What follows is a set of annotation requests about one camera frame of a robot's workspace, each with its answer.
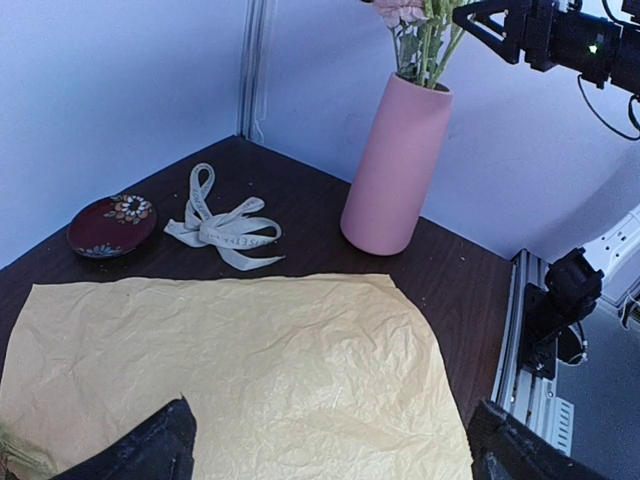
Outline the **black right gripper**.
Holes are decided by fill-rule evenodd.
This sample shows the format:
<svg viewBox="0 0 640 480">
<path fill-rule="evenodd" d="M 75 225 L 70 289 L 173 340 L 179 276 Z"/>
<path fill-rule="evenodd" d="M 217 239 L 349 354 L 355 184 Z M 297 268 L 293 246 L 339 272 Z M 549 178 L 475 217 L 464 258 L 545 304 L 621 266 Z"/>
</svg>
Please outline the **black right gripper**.
<svg viewBox="0 0 640 480">
<path fill-rule="evenodd" d="M 453 9 L 452 20 L 505 62 L 524 61 L 534 70 L 550 70 L 554 1 L 477 1 Z"/>
</svg>

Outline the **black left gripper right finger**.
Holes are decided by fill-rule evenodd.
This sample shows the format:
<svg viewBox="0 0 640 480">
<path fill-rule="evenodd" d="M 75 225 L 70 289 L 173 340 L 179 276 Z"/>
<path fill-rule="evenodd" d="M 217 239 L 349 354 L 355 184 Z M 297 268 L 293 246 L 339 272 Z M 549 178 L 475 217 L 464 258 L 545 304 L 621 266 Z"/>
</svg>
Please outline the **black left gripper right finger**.
<svg viewBox="0 0 640 480">
<path fill-rule="evenodd" d="M 467 429 L 475 479 L 601 479 L 552 447 L 498 404 L 481 401 Z"/>
</svg>

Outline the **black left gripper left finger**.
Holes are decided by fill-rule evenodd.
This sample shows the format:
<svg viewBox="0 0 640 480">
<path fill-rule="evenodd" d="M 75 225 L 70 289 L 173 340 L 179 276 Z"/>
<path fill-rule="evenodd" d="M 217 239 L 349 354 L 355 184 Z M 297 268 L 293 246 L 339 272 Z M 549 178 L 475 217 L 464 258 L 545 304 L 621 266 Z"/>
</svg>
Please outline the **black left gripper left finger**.
<svg viewBox="0 0 640 480">
<path fill-rule="evenodd" d="M 168 402 L 114 444 L 58 479 L 190 479 L 197 422 L 186 398 Z"/>
</svg>

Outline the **white blue flower stem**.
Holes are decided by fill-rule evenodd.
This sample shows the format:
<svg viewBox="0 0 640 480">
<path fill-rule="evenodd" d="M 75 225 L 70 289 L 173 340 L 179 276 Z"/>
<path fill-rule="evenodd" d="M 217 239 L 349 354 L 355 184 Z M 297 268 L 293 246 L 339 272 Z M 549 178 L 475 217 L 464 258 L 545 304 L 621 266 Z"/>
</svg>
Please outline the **white blue flower stem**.
<svg viewBox="0 0 640 480">
<path fill-rule="evenodd" d="M 419 29 L 421 53 L 417 81 L 420 86 L 436 88 L 447 62 L 464 35 L 464 30 L 453 22 L 454 9 L 467 4 L 465 0 L 422 2 L 426 23 Z"/>
</svg>

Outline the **orange yellow wrapping paper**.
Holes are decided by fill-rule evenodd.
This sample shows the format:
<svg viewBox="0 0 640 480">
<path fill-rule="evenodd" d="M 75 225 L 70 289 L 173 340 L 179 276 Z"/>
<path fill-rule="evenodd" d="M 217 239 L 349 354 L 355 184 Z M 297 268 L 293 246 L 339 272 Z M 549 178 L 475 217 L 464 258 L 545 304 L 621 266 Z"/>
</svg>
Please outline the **orange yellow wrapping paper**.
<svg viewBox="0 0 640 480">
<path fill-rule="evenodd" d="M 61 472 L 169 401 L 198 479 L 468 479 L 436 336 L 386 275 L 34 286 L 1 432 Z"/>
</svg>

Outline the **peach pink flower stem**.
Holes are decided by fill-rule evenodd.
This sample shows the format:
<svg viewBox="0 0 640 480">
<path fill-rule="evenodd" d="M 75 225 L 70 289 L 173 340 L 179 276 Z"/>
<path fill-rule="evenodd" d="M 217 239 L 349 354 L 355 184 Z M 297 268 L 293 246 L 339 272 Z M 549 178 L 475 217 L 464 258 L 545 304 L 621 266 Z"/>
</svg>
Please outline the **peach pink flower stem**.
<svg viewBox="0 0 640 480">
<path fill-rule="evenodd" d="M 49 454 L 1 426 L 1 478 L 50 479 L 56 470 Z"/>
</svg>

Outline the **grey printed ribbon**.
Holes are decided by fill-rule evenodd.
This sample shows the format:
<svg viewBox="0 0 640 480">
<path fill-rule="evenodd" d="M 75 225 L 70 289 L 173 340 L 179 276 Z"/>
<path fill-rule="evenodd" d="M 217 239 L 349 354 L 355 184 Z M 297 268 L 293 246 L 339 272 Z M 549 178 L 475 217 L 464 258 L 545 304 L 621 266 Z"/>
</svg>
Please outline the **grey printed ribbon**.
<svg viewBox="0 0 640 480">
<path fill-rule="evenodd" d="M 254 258 L 245 254 L 247 250 L 272 244 L 282 236 L 277 222 L 255 215 L 265 207 L 265 202 L 249 197 L 232 211 L 214 215 L 207 197 L 215 180 L 215 170 L 208 163 L 200 163 L 191 170 L 184 219 L 169 220 L 164 232 L 191 248 L 215 248 L 226 264 L 242 272 L 281 261 L 281 256 Z"/>
</svg>

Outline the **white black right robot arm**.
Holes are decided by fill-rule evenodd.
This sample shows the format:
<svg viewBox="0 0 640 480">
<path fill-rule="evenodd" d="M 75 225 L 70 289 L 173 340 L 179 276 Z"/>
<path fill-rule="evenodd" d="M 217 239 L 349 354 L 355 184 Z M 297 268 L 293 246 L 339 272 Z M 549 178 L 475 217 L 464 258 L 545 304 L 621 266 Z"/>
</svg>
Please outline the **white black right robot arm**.
<svg viewBox="0 0 640 480">
<path fill-rule="evenodd" d="M 547 72 L 561 66 L 602 89 L 607 83 L 629 94 L 627 116 L 634 129 L 639 118 L 639 3 L 625 1 L 628 21 L 616 18 L 606 1 L 607 16 L 582 11 L 581 1 L 561 7 L 558 1 L 476 1 L 453 9 L 455 26 L 472 35 L 505 62 L 523 60 Z"/>
</svg>

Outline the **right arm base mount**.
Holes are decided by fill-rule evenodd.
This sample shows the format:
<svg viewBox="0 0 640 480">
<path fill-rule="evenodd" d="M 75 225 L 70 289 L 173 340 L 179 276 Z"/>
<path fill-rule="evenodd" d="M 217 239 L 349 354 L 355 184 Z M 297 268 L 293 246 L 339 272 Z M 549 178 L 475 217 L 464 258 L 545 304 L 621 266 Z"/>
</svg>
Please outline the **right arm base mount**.
<svg viewBox="0 0 640 480">
<path fill-rule="evenodd" d="M 526 285 L 520 368 L 539 378 L 555 378 L 561 331 L 594 311 L 603 278 L 604 272 L 594 269 L 586 259 L 586 249 L 579 247 L 550 265 L 541 287 Z"/>
</svg>

